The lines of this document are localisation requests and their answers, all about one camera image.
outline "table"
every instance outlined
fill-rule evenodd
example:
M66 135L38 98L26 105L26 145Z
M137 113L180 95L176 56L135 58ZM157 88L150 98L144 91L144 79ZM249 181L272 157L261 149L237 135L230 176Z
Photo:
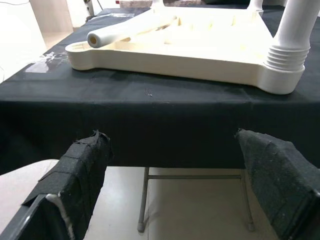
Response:
M97 129L111 138L115 166L241 169L244 161L234 138L241 128L293 142L320 168L320 19L306 71L289 95L231 83L71 68L66 45L147 9L105 9L40 62L0 85L0 173L59 159L72 142ZM272 35L283 9L265 8L263 19Z

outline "black tablecloth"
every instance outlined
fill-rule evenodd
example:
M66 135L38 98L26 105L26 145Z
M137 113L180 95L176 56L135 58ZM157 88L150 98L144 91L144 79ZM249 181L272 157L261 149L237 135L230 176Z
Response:
M320 19L306 70L289 95L183 77L71 68L66 45L147 9L104 10L104 16L51 48L46 60L0 85L0 135L2 130L8 139L0 140L0 172L59 158L93 130L111 138L118 166L242 168L234 135L243 128L293 142L320 167ZM283 10L265 8L263 19L273 35Z

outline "black fabric padding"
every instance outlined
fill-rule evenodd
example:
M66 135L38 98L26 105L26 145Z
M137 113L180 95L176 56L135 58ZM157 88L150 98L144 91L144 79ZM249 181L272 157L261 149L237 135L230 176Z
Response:
M110 139L99 131L76 141L38 181L23 205L31 206L41 194L60 196L76 239L83 239L112 157Z
M240 130L237 138L252 189L279 238L304 234L320 240L320 215L314 214L320 207L320 170L292 142L249 130ZM318 230L309 227L315 223Z
M71 68L66 45L146 10L105 9L47 52L60 57L48 61L46 73L27 72L27 66L0 84L1 120L38 151L34 162L60 158L71 142L99 129L112 139L115 161L110 165L239 169L244 161L234 133L241 128L294 142L320 168L320 18L311 34L305 72L289 95L185 77ZM283 11L281 6L264 7L262 18L273 36ZM12 165L2 159L0 164L7 164L0 171L29 164L27 156Z

